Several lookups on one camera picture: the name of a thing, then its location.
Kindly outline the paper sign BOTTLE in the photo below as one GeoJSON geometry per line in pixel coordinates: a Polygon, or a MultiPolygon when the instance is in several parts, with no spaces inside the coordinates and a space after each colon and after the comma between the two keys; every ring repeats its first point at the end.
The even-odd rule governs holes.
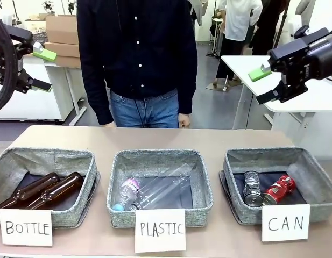
{"type": "Polygon", "coordinates": [[[51,210],[0,209],[0,228],[4,245],[53,245],[51,210]]]}

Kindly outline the person's right forearm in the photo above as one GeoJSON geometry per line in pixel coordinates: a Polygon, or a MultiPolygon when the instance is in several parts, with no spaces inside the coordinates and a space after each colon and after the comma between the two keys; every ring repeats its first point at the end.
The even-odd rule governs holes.
{"type": "Polygon", "coordinates": [[[109,109],[109,100],[105,83],[105,72],[102,66],[89,61],[81,61],[84,88],[90,107],[96,114],[100,125],[114,122],[109,109]]]}

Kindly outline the person's left hand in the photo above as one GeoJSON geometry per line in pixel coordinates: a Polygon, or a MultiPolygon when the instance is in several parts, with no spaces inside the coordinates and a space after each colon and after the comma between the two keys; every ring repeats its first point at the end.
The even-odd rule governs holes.
{"type": "Polygon", "coordinates": [[[190,115],[182,114],[178,115],[179,128],[190,128],[190,115]]]}

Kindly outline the flat cardboard box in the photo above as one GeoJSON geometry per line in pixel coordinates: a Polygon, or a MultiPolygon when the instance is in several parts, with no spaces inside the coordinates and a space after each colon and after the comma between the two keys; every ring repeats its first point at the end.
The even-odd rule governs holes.
{"type": "Polygon", "coordinates": [[[47,50],[55,52],[58,56],[73,57],[73,58],[80,57],[78,45],[46,42],[44,43],[44,46],[47,50]]]}
{"type": "Polygon", "coordinates": [[[68,68],[80,68],[80,58],[77,57],[68,57],[68,56],[57,56],[54,63],[60,67],[68,68]]]}

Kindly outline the bystander in white shirt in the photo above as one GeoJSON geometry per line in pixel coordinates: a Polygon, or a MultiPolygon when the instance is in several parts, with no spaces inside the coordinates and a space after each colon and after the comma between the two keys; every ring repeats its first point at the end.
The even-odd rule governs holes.
{"type": "Polygon", "coordinates": [[[262,13],[262,0],[220,0],[218,9],[224,13],[220,56],[241,55],[248,29],[262,13]]]}

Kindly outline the large clear plastic bottle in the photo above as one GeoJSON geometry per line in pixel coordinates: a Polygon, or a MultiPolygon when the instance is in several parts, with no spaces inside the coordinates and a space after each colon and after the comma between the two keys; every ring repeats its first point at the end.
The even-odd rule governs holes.
{"type": "Polygon", "coordinates": [[[187,163],[170,167],[140,189],[129,210],[182,208],[182,195],[190,187],[189,176],[192,170],[193,167],[187,163]]]}

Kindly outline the plastic bottle with pink label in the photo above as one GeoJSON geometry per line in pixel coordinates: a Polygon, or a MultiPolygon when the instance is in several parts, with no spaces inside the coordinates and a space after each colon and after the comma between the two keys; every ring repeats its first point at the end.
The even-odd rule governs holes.
{"type": "Polygon", "coordinates": [[[119,195],[114,201],[112,209],[115,211],[127,211],[136,200],[140,190],[140,181],[137,178],[128,178],[119,188],[119,195]]]}

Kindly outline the person in dark shirt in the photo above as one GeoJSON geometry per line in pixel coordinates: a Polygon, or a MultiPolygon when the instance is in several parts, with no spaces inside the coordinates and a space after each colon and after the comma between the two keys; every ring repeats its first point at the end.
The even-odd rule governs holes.
{"type": "Polygon", "coordinates": [[[102,66],[114,122],[179,128],[181,66],[197,58],[188,0],[77,0],[80,62],[102,66]]]}

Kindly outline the crushed black silver can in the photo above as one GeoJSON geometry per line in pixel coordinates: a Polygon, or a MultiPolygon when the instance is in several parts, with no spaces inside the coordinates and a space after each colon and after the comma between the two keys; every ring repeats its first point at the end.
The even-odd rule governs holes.
{"type": "Polygon", "coordinates": [[[256,171],[244,173],[243,196],[245,204],[250,207],[260,207],[262,205],[263,198],[260,191],[260,180],[256,171]]]}

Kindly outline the bystander in grey clothes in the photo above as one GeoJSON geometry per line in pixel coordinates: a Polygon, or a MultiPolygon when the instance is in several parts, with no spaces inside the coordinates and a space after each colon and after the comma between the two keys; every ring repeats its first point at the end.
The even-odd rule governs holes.
{"type": "Polygon", "coordinates": [[[303,19],[310,20],[312,17],[316,0],[301,0],[296,7],[295,14],[300,15],[303,19]]]}

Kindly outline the grey fabric basket labelled plastic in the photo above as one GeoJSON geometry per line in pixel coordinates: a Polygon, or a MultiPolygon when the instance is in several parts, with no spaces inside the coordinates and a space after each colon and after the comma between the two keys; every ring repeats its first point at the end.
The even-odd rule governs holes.
{"type": "Polygon", "coordinates": [[[190,187],[183,192],[182,204],[185,209],[187,227],[204,227],[213,207],[213,193],[207,168],[198,151],[189,149],[123,150],[115,155],[107,192],[107,209],[114,228],[133,228],[135,211],[112,209],[119,195],[119,188],[128,178],[137,178],[140,189],[170,167],[187,163],[193,167],[189,176],[190,187]]]}

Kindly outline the crushed red can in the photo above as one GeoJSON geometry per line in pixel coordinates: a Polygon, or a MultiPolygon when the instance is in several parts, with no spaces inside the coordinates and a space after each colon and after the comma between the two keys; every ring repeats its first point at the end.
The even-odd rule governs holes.
{"type": "Polygon", "coordinates": [[[278,205],[284,197],[294,191],[296,183],[290,176],[282,175],[263,194],[263,205],[278,205]]]}

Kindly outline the grey fabric basket labelled can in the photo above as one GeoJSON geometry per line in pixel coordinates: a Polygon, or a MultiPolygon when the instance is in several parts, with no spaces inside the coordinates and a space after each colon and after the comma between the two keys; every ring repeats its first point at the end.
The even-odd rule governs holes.
{"type": "Polygon", "coordinates": [[[332,180],[309,151],[299,147],[240,148],[226,152],[220,172],[221,185],[238,223],[262,222],[262,207],[248,206],[244,200],[244,175],[249,171],[258,174],[261,192],[283,175],[294,179],[296,188],[280,204],[309,204],[310,222],[331,216],[332,180]]]}

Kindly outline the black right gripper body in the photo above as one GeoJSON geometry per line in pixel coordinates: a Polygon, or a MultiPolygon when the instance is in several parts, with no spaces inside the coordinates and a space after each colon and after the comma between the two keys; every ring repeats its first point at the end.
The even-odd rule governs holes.
{"type": "Polygon", "coordinates": [[[332,33],[311,44],[303,67],[305,81],[332,76],[332,33]]]}

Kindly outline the brown glass bottle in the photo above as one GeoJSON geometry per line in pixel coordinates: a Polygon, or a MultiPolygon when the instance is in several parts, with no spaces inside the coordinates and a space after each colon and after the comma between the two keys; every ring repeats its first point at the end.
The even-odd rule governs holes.
{"type": "Polygon", "coordinates": [[[58,183],[47,188],[25,209],[27,210],[53,210],[63,203],[68,197],[77,193],[83,185],[83,177],[78,172],[73,172],[58,183]]]}
{"type": "Polygon", "coordinates": [[[23,209],[50,186],[59,182],[56,173],[49,173],[29,185],[16,190],[10,198],[0,203],[0,209],[23,209]]]}

